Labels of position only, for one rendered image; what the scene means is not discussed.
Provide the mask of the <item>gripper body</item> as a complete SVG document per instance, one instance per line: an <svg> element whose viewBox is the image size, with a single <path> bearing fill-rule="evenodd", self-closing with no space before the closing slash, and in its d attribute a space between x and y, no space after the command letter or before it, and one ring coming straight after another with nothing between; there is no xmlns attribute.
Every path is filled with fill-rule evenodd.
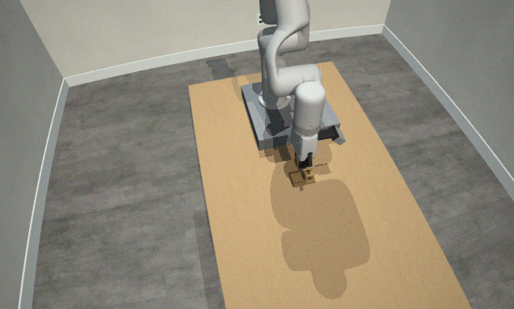
<svg viewBox="0 0 514 309"><path fill-rule="evenodd" d="M312 159L315 158L318 145L318 133L305 136L297 133L292 126L291 141L299 161L305 161L308 153L312 152Z"/></svg>

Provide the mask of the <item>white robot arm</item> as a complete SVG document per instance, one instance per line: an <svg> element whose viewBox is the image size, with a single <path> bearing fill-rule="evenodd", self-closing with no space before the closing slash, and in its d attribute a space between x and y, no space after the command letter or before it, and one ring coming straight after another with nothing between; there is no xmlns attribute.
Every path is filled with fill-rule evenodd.
<svg viewBox="0 0 514 309"><path fill-rule="evenodd" d="M295 131L305 136L318 133L318 141L331 138L342 145L346 140L335 125L320 130L326 100L322 71L315 64L288 67L283 56L284 53L299 52L308 47L309 1L259 0L259 9L265 24L276 25L262 29L257 36L263 91L259 94L259 103L267 109L278 110L289 104L290 95L295 95Z"/></svg>

